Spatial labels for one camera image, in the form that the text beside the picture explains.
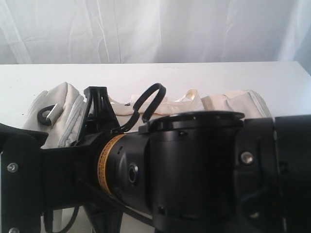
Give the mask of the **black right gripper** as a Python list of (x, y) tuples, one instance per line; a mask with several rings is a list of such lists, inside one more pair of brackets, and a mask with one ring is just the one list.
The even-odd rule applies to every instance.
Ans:
[(115, 136), (118, 120), (110, 104), (107, 88), (90, 86), (84, 90), (86, 109), (74, 143), (73, 186), (70, 201), (83, 206), (94, 233), (118, 233), (121, 209), (104, 187), (103, 150)]

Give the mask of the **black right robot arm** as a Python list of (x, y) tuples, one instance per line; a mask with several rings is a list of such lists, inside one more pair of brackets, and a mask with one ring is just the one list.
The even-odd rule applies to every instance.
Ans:
[(309, 115), (152, 119), (165, 94), (150, 86), (130, 119), (103, 131), (76, 163), (91, 199), (149, 214), (161, 233), (310, 232)]

